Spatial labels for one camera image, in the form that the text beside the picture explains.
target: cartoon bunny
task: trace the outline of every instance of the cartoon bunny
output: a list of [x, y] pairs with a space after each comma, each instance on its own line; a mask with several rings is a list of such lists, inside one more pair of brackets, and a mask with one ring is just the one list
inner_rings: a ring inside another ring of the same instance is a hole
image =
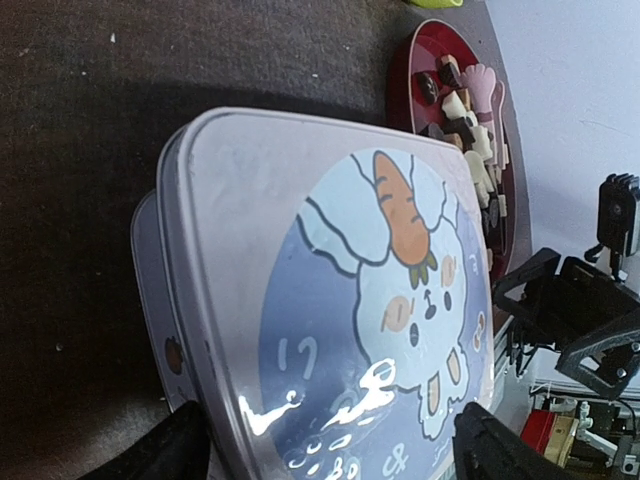
[[374, 364], [393, 359], [395, 386], [417, 391], [423, 435], [435, 439], [449, 402], [467, 392], [466, 273], [458, 203], [426, 163], [382, 151], [338, 163], [299, 212], [310, 248], [355, 276], [355, 331]]

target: yellow object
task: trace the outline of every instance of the yellow object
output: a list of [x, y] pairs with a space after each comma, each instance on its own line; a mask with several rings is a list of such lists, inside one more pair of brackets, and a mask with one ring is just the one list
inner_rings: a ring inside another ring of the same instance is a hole
[[422, 8], [461, 7], [464, 0], [411, 0], [411, 3]]

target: gray carpet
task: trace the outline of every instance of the gray carpet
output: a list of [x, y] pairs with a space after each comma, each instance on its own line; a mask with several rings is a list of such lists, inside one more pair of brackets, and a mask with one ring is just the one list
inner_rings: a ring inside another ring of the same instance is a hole
[[217, 105], [382, 123], [417, 21], [398, 0], [2, 3], [1, 478], [75, 478], [167, 413], [129, 222], [171, 133]]

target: brown candy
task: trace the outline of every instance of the brown candy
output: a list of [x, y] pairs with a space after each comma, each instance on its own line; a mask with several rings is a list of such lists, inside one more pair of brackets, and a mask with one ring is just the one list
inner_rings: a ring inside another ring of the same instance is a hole
[[418, 88], [420, 89], [422, 97], [427, 105], [433, 105], [436, 103], [438, 101], [440, 89], [431, 74], [427, 72], [418, 72], [416, 73], [416, 80], [418, 82]]
[[438, 68], [438, 77], [445, 85], [451, 88], [462, 88], [460, 83], [460, 67], [458, 61], [453, 55], [445, 55], [440, 58], [440, 68]]
[[422, 135], [423, 137], [433, 138], [434, 140], [444, 140], [444, 132], [440, 128], [440, 125], [437, 123], [430, 123], [422, 130], [418, 135]]
[[449, 135], [453, 133], [460, 135], [464, 150], [470, 149], [473, 142], [475, 142], [475, 138], [473, 133], [471, 133], [471, 128], [469, 128], [466, 118], [456, 118], [455, 120], [447, 122], [442, 131]]

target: red tray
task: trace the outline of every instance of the red tray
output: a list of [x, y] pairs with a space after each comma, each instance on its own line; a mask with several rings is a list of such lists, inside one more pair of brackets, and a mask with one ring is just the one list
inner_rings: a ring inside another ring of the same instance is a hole
[[[437, 72], [436, 62], [443, 55], [455, 56], [461, 71], [469, 65], [480, 63], [458, 32], [438, 20], [424, 22], [396, 50], [387, 79], [387, 123], [391, 128], [417, 133], [429, 123], [442, 126], [445, 118], [441, 103], [442, 98], [449, 93], [449, 87], [441, 86], [438, 102], [427, 106], [413, 74], [424, 71]], [[509, 144], [506, 134], [505, 142]], [[513, 250], [515, 191], [511, 164], [502, 172], [501, 188], [507, 197], [509, 216], [506, 217], [506, 221], [502, 219], [501, 222], [504, 245], [488, 242], [488, 246], [494, 251], [492, 281], [506, 273]]]

